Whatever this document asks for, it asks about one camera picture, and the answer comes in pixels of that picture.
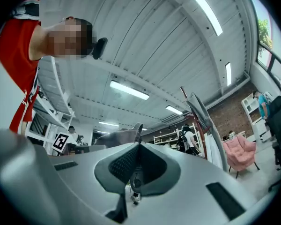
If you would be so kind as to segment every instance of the tree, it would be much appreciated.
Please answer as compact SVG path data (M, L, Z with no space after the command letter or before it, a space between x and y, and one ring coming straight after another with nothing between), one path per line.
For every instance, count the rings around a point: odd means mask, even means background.
M259 40L260 42L264 43L265 45L267 45L269 48L272 48L272 41L270 39L270 37L268 36L268 20L260 20L258 19L258 28L259 28ZM259 55L262 57L262 52L265 49L261 46L259 46L258 52Z

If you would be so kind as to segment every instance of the red brick wall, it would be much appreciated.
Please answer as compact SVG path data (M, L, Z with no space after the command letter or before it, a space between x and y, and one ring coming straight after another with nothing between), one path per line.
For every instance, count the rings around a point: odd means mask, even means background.
M248 82L240 90L208 110L208 113L221 137L227 135L231 130L235 131L236 133L245 131L247 137L253 134L248 117L241 105L241 101L249 96L253 90L256 90L255 86L251 82ZM258 118L259 113L256 113L253 116ZM176 126L177 128L181 129L183 124L191 125L192 123L192 119L187 119L186 121L178 123ZM142 136L142 140L149 142L150 140L153 140L153 136L160 136L173 131L174 126L171 126L170 130L167 127L151 134Z

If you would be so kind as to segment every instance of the fluorescent light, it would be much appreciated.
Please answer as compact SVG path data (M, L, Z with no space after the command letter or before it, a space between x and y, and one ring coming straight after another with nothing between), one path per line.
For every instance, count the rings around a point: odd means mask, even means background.
M227 86L231 84L231 63L226 64Z
M223 33L223 30L220 26L219 21L217 20L214 12L212 11L209 4L206 2L206 0L195 0L198 5L203 9L204 13L206 14L207 18L209 19L211 25L213 26L215 33L217 36L221 35Z
M166 109L168 109L168 110L170 110L170 111L172 111L174 113L177 113L178 115L183 114L183 112L177 110L176 108L173 108L172 106L167 106Z
M98 131L99 133L106 133L106 134L110 134L110 133L108 133L108 132L101 132L101 131Z
M110 87L118 89L118 90L126 92L126 93L129 93L133 96L139 97L139 98L144 99L144 100L147 100L149 98L148 94L137 91L136 89L133 89L133 88L126 87L126 86L124 86L124 85L122 85L122 84L120 84L116 81L111 81Z
M99 122L101 124L105 124L105 125L110 125L110 126L115 126L115 127L118 127L117 124L111 124L111 123L107 123L107 122Z

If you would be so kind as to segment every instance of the white ceiling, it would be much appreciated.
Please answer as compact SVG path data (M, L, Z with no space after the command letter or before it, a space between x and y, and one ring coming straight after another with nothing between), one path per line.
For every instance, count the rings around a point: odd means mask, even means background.
M187 108L180 86L203 102L223 95L225 64L231 63L231 86L247 69L248 21L241 0L206 1L223 29L219 37L194 0L41 0L43 26L74 16L91 22L98 38L108 38L101 60L57 61L76 117L103 131L109 128L99 120L156 129L173 115L167 105ZM112 89L111 80L150 98Z

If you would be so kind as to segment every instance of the red shirt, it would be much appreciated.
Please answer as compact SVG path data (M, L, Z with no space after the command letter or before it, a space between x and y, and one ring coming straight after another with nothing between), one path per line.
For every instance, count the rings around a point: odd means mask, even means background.
M26 103L29 105L23 121L32 121L32 107L37 98L38 88L32 97L32 102L28 98L36 75L38 61L29 59L28 50L32 33L35 27L40 24L40 21L29 19L9 19L0 33L0 62L18 87L27 93L9 127L15 133L18 132Z

